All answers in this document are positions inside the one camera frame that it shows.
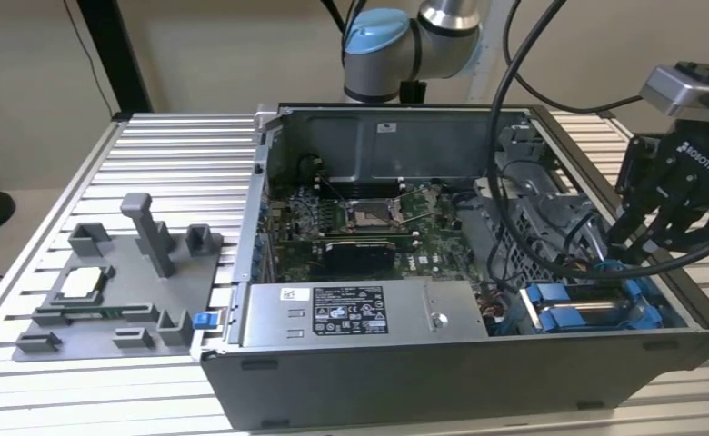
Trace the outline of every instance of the white wall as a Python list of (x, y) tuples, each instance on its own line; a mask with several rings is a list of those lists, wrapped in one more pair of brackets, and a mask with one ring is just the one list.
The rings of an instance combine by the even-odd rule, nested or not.
[[(549, 0), (522, 2), (513, 53), (549, 4)], [(709, 0), (570, 0), (519, 72), (549, 97), (589, 107), (636, 95), (654, 65), (681, 60), (709, 63)], [(501, 62), (487, 101), (505, 71)], [(537, 103), (517, 83), (509, 101)], [(636, 131), (661, 132), (672, 123), (644, 102), (614, 112)]]
[[(343, 14), (346, 1), (339, 1)], [(372, 0), (414, 15), (417, 0)], [(160, 110), (249, 111), (262, 102), (342, 97), (340, 33), (319, 0), (121, 2)], [(437, 81), (433, 102), (462, 102), (470, 79)]]
[[(370, 5), (415, 11), (419, 3)], [(548, 0), (523, 3), (514, 46)], [(339, 99), (339, 34), (318, 0), (121, 0), (121, 7), (159, 111)], [(636, 93), (654, 64), (678, 59), (709, 62), (709, 0), (573, 0), (523, 73), (560, 101), (598, 104)], [(469, 79), (437, 81), (429, 101), (462, 103), (467, 87)], [(530, 101), (515, 89), (510, 102)], [(668, 126), (646, 104), (618, 114), (638, 130)], [(65, 185), (108, 121), (60, 0), (0, 0), (0, 189)]]
[(61, 1), (0, 0), (0, 189), (65, 185), (108, 121)]

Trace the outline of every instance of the robotiq logo text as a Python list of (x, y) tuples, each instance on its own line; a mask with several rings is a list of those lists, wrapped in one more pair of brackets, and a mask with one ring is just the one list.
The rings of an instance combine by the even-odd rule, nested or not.
[(700, 153), (689, 143), (684, 143), (677, 149), (677, 152), (687, 153), (692, 159), (695, 159), (700, 165), (703, 165), (708, 171), (709, 171), (709, 159), (703, 156), (703, 153)]

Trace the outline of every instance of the metal slotted table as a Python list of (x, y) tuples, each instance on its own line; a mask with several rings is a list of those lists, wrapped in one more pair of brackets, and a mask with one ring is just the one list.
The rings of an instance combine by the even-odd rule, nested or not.
[[(617, 120), (554, 113), (612, 183), (630, 133)], [(225, 238), (211, 308), (231, 300), (231, 272), (253, 168), (252, 115), (139, 114), (113, 123), (73, 183), (0, 282), (0, 434), (172, 434), (229, 432), (204, 371), (188, 356), (70, 362), (12, 360), (13, 342), (45, 300), (70, 256), (80, 222), (131, 233), (120, 213), (129, 192), (155, 197), (172, 231), (209, 223)], [(709, 295), (709, 259), (688, 269)], [(608, 435), (709, 434), (709, 362), (657, 378), (613, 411), (310, 431), (367, 434)]]

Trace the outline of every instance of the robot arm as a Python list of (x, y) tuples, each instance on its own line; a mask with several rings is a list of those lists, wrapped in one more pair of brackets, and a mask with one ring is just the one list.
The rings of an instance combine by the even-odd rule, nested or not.
[[(641, 95), (677, 121), (661, 140), (634, 137), (624, 159), (622, 209), (608, 243), (610, 257), (632, 264), (658, 247), (688, 253), (709, 243), (709, 217), (692, 230), (709, 213), (709, 65), (658, 66)], [(650, 213), (646, 232), (625, 245)]]
[(386, 103), (401, 82), (453, 77), (479, 46), (479, 2), (426, 0), (417, 18), (401, 9), (364, 11), (344, 53), (344, 93), (351, 102)]

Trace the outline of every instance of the power supply label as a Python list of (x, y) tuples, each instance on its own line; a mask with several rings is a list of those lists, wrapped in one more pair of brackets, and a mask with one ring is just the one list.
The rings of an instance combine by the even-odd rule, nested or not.
[(314, 331), (319, 336), (388, 333), (382, 286), (315, 288), (314, 308)]

